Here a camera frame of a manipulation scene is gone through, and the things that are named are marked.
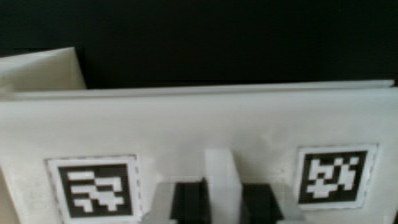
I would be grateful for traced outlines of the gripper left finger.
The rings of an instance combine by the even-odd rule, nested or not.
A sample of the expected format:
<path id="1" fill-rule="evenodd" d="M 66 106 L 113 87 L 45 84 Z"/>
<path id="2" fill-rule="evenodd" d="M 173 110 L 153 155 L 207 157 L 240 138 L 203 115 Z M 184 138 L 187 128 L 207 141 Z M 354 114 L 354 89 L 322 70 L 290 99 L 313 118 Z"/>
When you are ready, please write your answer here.
<path id="1" fill-rule="evenodd" d="M 208 181 L 180 182 L 175 188 L 171 219 L 176 224 L 212 224 Z"/>

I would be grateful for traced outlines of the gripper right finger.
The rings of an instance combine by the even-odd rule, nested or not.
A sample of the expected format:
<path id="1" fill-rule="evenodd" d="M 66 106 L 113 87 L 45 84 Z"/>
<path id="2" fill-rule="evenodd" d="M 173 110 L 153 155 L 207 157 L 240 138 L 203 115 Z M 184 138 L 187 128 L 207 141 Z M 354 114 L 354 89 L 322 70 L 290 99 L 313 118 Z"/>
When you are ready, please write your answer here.
<path id="1" fill-rule="evenodd" d="M 246 184 L 240 204 L 240 224 L 278 224 L 285 219 L 272 187 Z"/>

